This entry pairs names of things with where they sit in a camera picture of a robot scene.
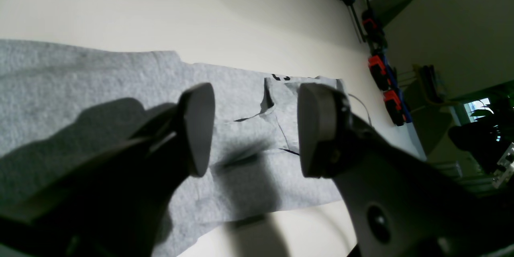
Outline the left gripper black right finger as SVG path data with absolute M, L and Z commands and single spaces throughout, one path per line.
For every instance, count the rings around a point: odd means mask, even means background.
M 343 92 L 302 84 L 298 136 L 303 175 L 331 179 L 345 201 L 351 257 L 478 257 L 513 245 L 513 209 L 391 146 Z

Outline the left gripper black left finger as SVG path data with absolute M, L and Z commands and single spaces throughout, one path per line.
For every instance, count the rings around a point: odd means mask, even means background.
M 168 204 L 207 171 L 214 89 L 200 83 L 139 131 L 1 211 L 1 244 L 33 257 L 150 257 Z

